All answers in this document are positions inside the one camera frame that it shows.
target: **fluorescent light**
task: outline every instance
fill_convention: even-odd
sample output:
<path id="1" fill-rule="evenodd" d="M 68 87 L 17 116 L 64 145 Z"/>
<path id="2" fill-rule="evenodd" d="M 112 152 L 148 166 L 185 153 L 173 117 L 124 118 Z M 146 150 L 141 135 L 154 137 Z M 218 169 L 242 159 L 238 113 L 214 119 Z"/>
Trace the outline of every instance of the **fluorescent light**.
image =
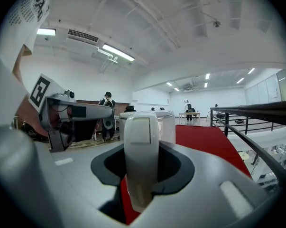
<path id="1" fill-rule="evenodd" d="M 116 49 L 116 48 L 114 48 L 112 46 L 109 46 L 107 44 L 103 45 L 103 49 L 105 49 L 107 51 L 110 51 L 110 52 L 113 52 L 113 53 L 115 53 L 115 54 L 117 54 L 117 55 L 119 55 L 119 56 L 129 60 L 130 62 L 134 61 L 134 57 L 132 57 L 132 56 L 130 56 L 130 55 L 128 55 L 128 54 L 126 54 L 126 53 L 124 53 L 124 52 L 122 52 L 122 51 L 120 51 L 120 50 L 118 50 L 118 49 Z"/>
<path id="2" fill-rule="evenodd" d="M 39 28 L 37 31 L 38 35 L 44 35 L 44 36 L 55 36 L 56 30 L 52 28 Z"/>
<path id="3" fill-rule="evenodd" d="M 241 79 L 237 82 L 237 84 L 238 84 L 238 83 L 241 83 L 243 80 L 244 80 L 244 78 L 241 78 Z"/>
<path id="4" fill-rule="evenodd" d="M 255 68 L 252 68 L 252 69 L 248 72 L 248 74 L 251 74 L 251 73 L 253 72 L 253 70 L 255 70 Z"/>

